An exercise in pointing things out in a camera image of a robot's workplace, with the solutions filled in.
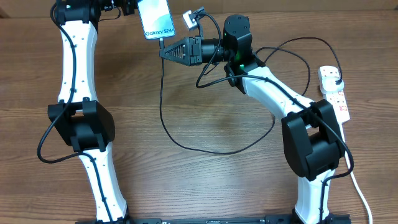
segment wooden table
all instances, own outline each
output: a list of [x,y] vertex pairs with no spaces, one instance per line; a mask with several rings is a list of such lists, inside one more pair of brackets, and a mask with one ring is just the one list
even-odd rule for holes
[[[294,37],[329,41],[340,59],[351,121],[345,124],[354,173],[375,223],[397,223],[398,209],[398,13],[295,12],[246,14],[253,48],[276,46]],[[228,15],[215,15],[222,28]],[[177,36],[189,34],[174,17]],[[216,37],[204,21],[205,37]],[[62,40],[50,19],[0,19],[0,223],[73,223],[95,219],[90,185],[78,159],[48,165],[36,156],[50,124],[47,105],[57,102],[62,78]],[[102,22],[95,55],[98,98],[116,123],[114,165],[131,215],[137,218],[258,217],[290,213],[297,177],[286,163],[280,123],[259,144],[233,156],[212,156],[177,147],[159,119],[160,68],[157,41],[147,41],[137,16]],[[336,65],[327,46],[301,40],[286,46],[312,68],[307,96],[322,98],[317,69]],[[256,100],[221,83],[196,89],[201,67],[166,62],[164,117],[171,134],[186,146],[220,152],[242,148],[271,125]],[[268,63],[297,92],[307,68],[277,53]],[[222,66],[204,81],[224,76]],[[53,130],[44,156],[72,153]],[[338,172],[346,170],[344,160]],[[329,208],[367,223],[349,177],[333,180]]]

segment white cable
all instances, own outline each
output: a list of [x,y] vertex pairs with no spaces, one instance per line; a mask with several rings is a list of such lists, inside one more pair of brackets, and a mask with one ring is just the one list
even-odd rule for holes
[[[344,132],[343,132],[343,125],[341,123],[339,123],[339,127],[340,127],[340,132],[341,132],[341,138],[342,138],[342,140],[344,142],[346,142],[346,139],[344,137]],[[349,158],[348,158],[347,152],[345,153],[345,158],[346,158],[347,168],[350,168],[351,164],[349,163]],[[355,179],[355,176],[354,176],[354,172],[351,172],[350,176],[351,176],[351,178],[353,180],[355,189],[358,192],[359,196],[361,197],[361,200],[362,200],[362,202],[363,202],[363,204],[364,204],[364,206],[366,208],[366,211],[368,212],[369,224],[373,224],[373,217],[372,217],[371,208],[369,207],[368,202],[365,199],[365,196],[362,194],[362,191],[359,188],[358,183],[356,182],[356,179]]]

